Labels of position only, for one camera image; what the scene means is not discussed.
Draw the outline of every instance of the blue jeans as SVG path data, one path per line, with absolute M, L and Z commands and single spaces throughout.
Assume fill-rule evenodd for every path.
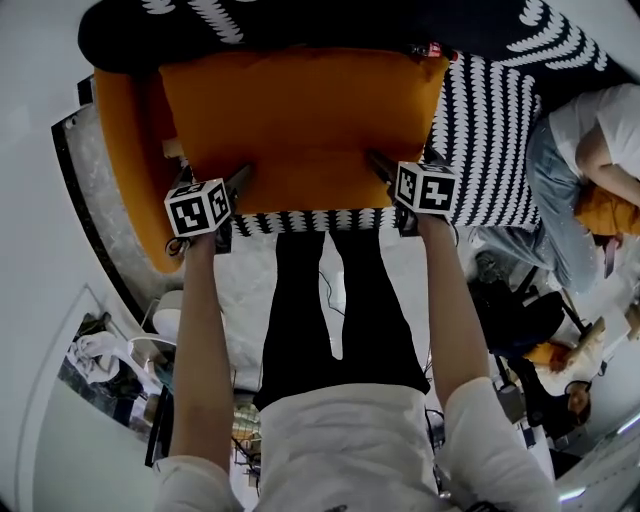
M 596 245 L 574 216 L 582 183 L 558 152 L 549 121 L 535 127 L 527 147 L 527 179 L 542 224 L 534 232 L 520 228 L 480 228 L 493 247 L 553 271 L 567 290 L 584 293 L 596 280 Z

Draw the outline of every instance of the white cloth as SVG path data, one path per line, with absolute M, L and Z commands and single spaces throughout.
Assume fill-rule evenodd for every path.
M 582 180 L 576 150 L 596 122 L 607 141 L 612 163 L 640 178 L 640 85 L 623 84 L 584 93 L 549 115 L 558 150 Z
M 567 367 L 561 372 L 552 372 L 546 365 L 535 365 L 540 384 L 550 395 L 560 396 L 572 382 L 591 382 L 602 366 L 603 351 L 604 336 L 598 336 L 570 357 Z
M 349 384 L 284 398 L 262 412 L 261 512 L 454 512 L 486 500 L 510 511 L 559 511 L 552 482 L 519 445 L 489 379 L 456 390 L 441 467 L 462 492 L 438 498 L 424 395 Z M 193 457 L 156 464 L 156 512 L 237 512 L 227 475 Z M 474 495 L 475 499 L 466 497 Z
M 67 359 L 87 383 L 107 382 L 120 371 L 114 339 L 109 332 L 98 332 L 81 336 L 69 346 Z

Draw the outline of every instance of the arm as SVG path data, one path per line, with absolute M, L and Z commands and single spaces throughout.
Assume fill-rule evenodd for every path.
M 487 347 L 449 227 L 420 216 L 427 250 L 436 393 L 447 442 L 439 466 L 466 509 L 478 501 L 516 512 L 560 510 L 553 483 L 507 420 L 489 380 Z
M 449 226 L 427 215 L 418 222 L 427 251 L 433 378 L 446 408 L 460 386 L 489 376 L 489 356 Z
M 171 456 L 191 455 L 227 473 L 233 428 L 233 389 L 215 278 L 213 235 L 187 251 L 174 384 Z
M 576 164 L 596 185 L 640 207 L 640 181 L 611 160 L 602 128 L 596 124 L 578 144 Z

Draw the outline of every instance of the armchair armrest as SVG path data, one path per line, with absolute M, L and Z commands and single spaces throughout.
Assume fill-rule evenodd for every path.
M 179 262 L 164 251 L 173 237 L 164 198 L 179 168 L 164 158 L 154 136 L 145 108 L 149 80 L 96 69 L 95 81 L 107 151 L 131 224 L 153 266 L 174 272 Z

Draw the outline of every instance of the orange pillow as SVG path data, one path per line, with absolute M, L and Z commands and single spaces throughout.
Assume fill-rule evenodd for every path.
M 595 185 L 582 191 L 576 218 L 594 235 L 640 235 L 640 209 Z
M 289 48 L 162 66 L 178 137 L 199 180 L 255 172 L 240 213 L 389 206 L 366 152 L 417 161 L 446 58 Z

